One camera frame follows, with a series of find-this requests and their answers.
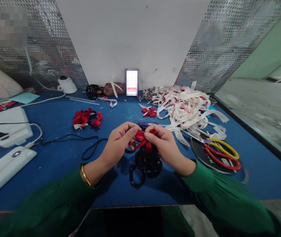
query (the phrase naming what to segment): red scissors handle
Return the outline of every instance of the red scissors handle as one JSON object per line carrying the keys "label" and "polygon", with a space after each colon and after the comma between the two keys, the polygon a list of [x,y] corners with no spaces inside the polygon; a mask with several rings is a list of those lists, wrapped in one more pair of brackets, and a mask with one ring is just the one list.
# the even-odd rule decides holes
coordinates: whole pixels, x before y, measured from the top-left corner
{"label": "red scissors handle", "polygon": [[[223,154],[223,153],[219,153],[217,151],[215,151],[213,148],[211,148],[209,145],[205,144],[204,145],[204,150],[207,152],[207,154],[215,161],[217,162],[218,164],[220,164],[221,166],[229,169],[229,170],[240,170],[241,169],[241,164],[238,160],[232,158],[231,156],[228,156],[226,154]],[[232,167],[232,166],[229,166],[229,165],[226,165],[224,163],[222,163],[220,160],[218,160],[213,154],[216,154],[218,156],[222,156],[226,159],[229,159],[231,160],[232,162],[236,163],[236,166],[235,167]]]}

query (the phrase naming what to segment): hand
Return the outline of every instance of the hand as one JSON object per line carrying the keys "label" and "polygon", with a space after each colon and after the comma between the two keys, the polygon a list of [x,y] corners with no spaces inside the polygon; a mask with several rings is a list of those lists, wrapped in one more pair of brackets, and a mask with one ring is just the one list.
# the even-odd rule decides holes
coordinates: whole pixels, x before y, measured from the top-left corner
{"label": "hand", "polygon": [[134,136],[137,130],[141,131],[137,124],[125,122],[111,132],[100,157],[83,168],[92,186],[97,185],[100,179],[119,162],[125,148],[130,146],[131,150],[135,149]]}
{"label": "hand", "polygon": [[[156,130],[156,135],[149,133],[153,129]],[[196,163],[181,154],[172,132],[159,125],[152,124],[146,128],[145,137],[157,146],[162,160],[172,166],[178,174],[189,176],[195,171]]]}
{"label": "hand", "polygon": [[134,137],[138,130],[141,131],[141,128],[131,122],[125,122],[114,129],[108,138],[100,158],[112,167],[116,165],[124,155],[126,148],[130,146],[131,150],[135,149],[136,143]]}

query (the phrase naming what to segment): metal mesh screen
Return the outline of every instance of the metal mesh screen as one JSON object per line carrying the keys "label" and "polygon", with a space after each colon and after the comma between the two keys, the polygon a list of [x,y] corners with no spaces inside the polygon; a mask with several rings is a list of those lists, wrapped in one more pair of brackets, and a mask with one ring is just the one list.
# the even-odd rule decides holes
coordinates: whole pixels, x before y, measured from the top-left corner
{"label": "metal mesh screen", "polygon": [[[70,76],[76,86],[86,87],[87,79],[78,60],[65,23],[54,0],[0,0],[0,6],[28,9],[28,50],[33,76],[47,86]],[[22,86],[36,86],[29,76],[24,47],[0,47],[0,69]]]}
{"label": "metal mesh screen", "polygon": [[[28,49],[33,76],[55,86],[61,75],[87,85],[55,0],[0,0],[28,8]],[[216,92],[281,18],[281,0],[212,0],[175,84]],[[22,86],[32,86],[23,47],[0,47],[0,69]]]}
{"label": "metal mesh screen", "polygon": [[281,0],[212,0],[175,84],[217,92],[280,18]]}

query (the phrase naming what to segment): smartphone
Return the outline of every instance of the smartphone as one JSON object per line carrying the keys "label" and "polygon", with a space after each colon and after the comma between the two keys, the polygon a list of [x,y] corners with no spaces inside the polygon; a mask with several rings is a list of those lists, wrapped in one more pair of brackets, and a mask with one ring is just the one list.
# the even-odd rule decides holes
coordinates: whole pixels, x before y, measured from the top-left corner
{"label": "smartphone", "polygon": [[126,68],[125,69],[125,85],[127,96],[137,96],[138,94],[138,68]]}

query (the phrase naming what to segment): concrete floor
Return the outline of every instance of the concrete floor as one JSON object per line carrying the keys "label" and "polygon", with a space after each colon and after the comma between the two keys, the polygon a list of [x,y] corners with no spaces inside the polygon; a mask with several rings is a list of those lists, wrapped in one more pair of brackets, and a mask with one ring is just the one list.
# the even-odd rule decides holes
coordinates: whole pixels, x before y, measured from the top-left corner
{"label": "concrete floor", "polygon": [[[281,220],[281,200],[261,201],[262,204],[272,211]],[[209,219],[198,210],[195,205],[180,206],[181,211],[195,232],[196,237],[218,237]]]}
{"label": "concrete floor", "polygon": [[281,146],[281,83],[234,78],[216,96]]}

